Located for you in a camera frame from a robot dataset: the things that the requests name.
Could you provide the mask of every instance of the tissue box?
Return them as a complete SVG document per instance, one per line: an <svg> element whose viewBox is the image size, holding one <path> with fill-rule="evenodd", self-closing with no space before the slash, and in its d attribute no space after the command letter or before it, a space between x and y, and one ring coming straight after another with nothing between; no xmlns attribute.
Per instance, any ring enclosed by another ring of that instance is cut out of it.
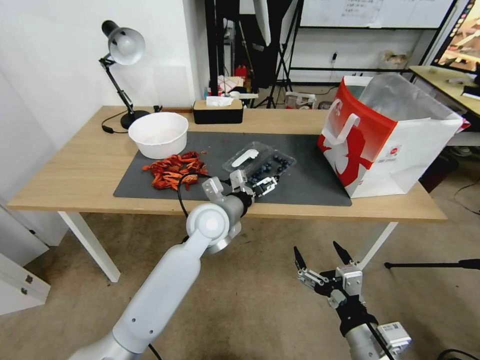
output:
<svg viewBox="0 0 480 360"><path fill-rule="evenodd" d="M195 124L240 124L244 115L242 101L235 99L229 106L207 106L205 100L193 104Z"/></svg>

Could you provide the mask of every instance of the beige carpet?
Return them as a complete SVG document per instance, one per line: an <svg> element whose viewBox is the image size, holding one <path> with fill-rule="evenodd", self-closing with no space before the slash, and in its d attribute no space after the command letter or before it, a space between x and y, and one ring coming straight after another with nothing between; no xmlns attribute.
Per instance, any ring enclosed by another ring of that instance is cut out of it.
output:
<svg viewBox="0 0 480 360"><path fill-rule="evenodd" d="M436 359L445 348L480 355L480 272L392 269L383 262L480 258L480 216L453 202L456 189L480 175L478 159L432 193L449 217L444 224L401 223L364 273L363 296L381 323L400 321L413 338L405 359ZM480 209L480 185L458 199ZM177 216L84 214L121 271L110 284L68 233L28 268L51 284L43 306L0 317L0 359L64 360L117 321L162 254L184 236ZM200 276L154 345L164 360L338 359L349 348L325 297L296 279L293 246L317 271L340 264L332 241L352 254L375 223L243 220L224 251L202 259ZM142 359L154 359L147 350Z"/></svg>

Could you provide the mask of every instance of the gray desk mat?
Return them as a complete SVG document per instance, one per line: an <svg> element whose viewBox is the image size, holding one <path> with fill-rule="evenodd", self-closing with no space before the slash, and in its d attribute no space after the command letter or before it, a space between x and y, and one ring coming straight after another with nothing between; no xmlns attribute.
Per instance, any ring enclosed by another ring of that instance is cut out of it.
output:
<svg viewBox="0 0 480 360"><path fill-rule="evenodd" d="M208 174L228 179L229 173L222 164L252 141L270 145L274 149L296 159L282 176L275 190L255 199L258 203L350 206L352 202L338 180L330 164L317 148L318 135L255 134L189 131L188 151L206 151L200 159L207 164ZM157 190L151 186L153 177L142 167L154 160L143 156L140 151L133 158L113 196L119 198L177 199L177 192L171 189ZM206 200L199 184L187 191L182 186L184 200Z"/></svg>

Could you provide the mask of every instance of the lamp shade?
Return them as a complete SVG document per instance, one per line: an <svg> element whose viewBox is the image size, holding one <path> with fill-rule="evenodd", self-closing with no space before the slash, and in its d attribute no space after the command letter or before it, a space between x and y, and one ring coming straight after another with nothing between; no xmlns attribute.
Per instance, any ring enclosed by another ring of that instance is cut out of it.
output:
<svg viewBox="0 0 480 360"><path fill-rule="evenodd" d="M135 64L144 55L145 40L138 31L119 27L111 20L104 21L101 29L108 37L108 51L116 63Z"/></svg>

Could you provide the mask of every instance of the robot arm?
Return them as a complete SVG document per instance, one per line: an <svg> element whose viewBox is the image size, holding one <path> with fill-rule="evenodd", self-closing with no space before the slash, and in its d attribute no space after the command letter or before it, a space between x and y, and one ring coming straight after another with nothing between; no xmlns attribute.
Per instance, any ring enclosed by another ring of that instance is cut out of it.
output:
<svg viewBox="0 0 480 360"><path fill-rule="evenodd" d="M111 333L78 350L70 360L137 359L165 328L200 273L205 251L225 248L241 229L240 218L254 202L242 170L230 174L233 192L222 194L217 177L202 186L210 203L197 206L188 215L188 240L172 246L142 284Z"/></svg>
<svg viewBox="0 0 480 360"><path fill-rule="evenodd" d="M352 360L399 359L412 339L399 322L379 325L368 313L361 297L362 271L345 249L335 241L333 245L344 265L320 273L307 268L295 246L298 279L317 294L327 297L328 304L336 310L340 332L348 342Z"/></svg>

